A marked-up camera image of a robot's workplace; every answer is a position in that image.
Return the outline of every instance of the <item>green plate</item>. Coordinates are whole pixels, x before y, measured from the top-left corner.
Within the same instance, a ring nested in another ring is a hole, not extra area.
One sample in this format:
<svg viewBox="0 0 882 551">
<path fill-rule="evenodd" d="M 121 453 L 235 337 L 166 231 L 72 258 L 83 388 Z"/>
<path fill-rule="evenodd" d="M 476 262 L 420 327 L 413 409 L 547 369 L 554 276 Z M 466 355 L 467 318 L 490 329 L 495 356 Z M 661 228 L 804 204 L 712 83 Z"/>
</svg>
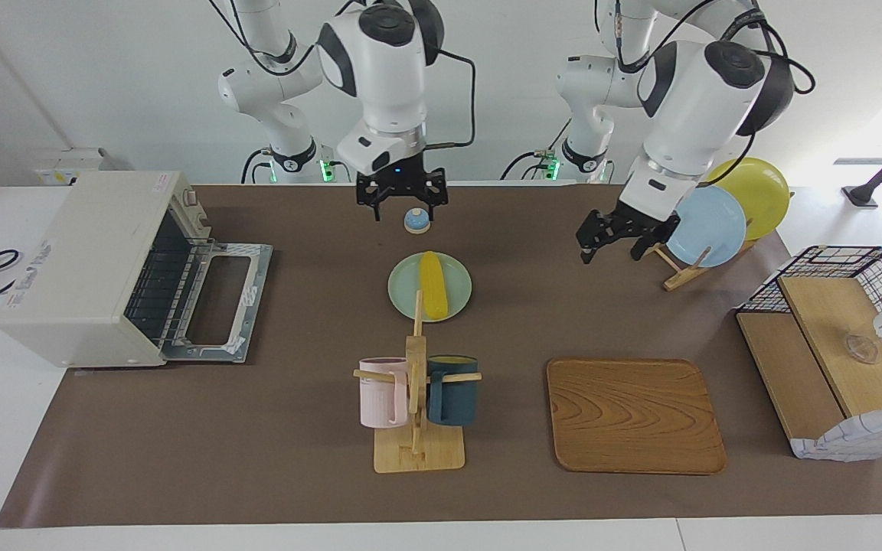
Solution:
<svg viewBox="0 0 882 551">
<path fill-rule="evenodd" d="M 400 311 L 403 316 L 413 320 L 413 303 L 417 297 L 417 289 L 420 289 L 420 257 L 424 253 L 410 255 L 396 265 L 386 283 L 386 290 L 390 296 L 390 302 Z M 448 317 L 441 320 L 430 320 L 425 317 L 424 321 L 445 321 L 459 311 L 465 309 L 472 296 L 472 277 L 465 265 L 456 261 L 444 253 L 437 253 L 441 261 L 441 272 L 444 273 L 444 289 L 448 293 Z"/>
</svg>

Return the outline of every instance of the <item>small round timer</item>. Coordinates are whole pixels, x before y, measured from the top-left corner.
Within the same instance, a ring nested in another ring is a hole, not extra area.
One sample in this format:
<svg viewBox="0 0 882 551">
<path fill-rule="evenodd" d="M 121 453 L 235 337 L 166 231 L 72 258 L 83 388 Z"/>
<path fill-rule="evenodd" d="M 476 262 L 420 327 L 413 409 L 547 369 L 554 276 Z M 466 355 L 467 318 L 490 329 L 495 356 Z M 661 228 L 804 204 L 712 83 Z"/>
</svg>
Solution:
<svg viewBox="0 0 882 551">
<path fill-rule="evenodd" d="M 427 217 L 427 210 L 410 209 L 403 216 L 403 228 L 410 233 L 419 234 L 430 230 L 431 220 Z"/>
</svg>

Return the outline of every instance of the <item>blue mug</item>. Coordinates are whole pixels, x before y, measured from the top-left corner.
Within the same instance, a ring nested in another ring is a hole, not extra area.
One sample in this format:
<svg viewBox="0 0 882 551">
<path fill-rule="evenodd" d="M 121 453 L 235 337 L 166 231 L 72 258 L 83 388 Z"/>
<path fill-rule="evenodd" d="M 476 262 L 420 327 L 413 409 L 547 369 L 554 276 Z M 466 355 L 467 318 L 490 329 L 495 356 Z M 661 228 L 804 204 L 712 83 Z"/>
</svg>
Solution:
<svg viewBox="0 0 882 551">
<path fill-rule="evenodd" d="M 479 360 L 470 356 L 431 356 L 427 359 L 427 421 L 435 425 L 465 426 L 475 421 L 479 382 L 444 383 L 446 374 L 477 373 Z"/>
</svg>

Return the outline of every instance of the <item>pink mug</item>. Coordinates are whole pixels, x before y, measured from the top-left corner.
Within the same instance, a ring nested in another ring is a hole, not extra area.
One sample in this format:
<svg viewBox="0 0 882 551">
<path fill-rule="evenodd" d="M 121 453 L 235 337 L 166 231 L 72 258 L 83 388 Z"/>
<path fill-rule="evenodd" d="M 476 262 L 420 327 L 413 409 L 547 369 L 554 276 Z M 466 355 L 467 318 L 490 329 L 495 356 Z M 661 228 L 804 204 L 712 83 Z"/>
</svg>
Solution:
<svg viewBox="0 0 882 551">
<path fill-rule="evenodd" d="M 393 383 L 360 379 L 360 423 L 371 429 L 392 429 L 407 424 L 407 359 L 360 360 L 364 372 L 392 373 Z"/>
</svg>

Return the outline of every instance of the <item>mug handle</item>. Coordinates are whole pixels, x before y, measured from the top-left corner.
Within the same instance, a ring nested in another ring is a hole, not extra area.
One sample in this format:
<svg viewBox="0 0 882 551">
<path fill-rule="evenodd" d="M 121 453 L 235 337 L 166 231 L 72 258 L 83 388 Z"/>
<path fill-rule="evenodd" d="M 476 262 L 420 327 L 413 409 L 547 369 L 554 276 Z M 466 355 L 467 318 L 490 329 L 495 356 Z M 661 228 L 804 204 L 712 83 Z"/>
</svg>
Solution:
<svg viewBox="0 0 882 551">
<path fill-rule="evenodd" d="M 441 387 L 442 381 L 444 379 L 443 370 L 435 370 L 434 373 L 431 373 L 431 402 L 427 407 L 431 408 L 432 412 L 437 412 L 438 421 L 444 419 L 444 416 L 441 413 L 441 394 L 444 392 L 444 389 Z"/>
<path fill-rule="evenodd" d="M 390 425 L 396 425 L 398 419 L 407 414 L 407 375 L 401 372 L 393 374 L 393 415 Z"/>
</svg>

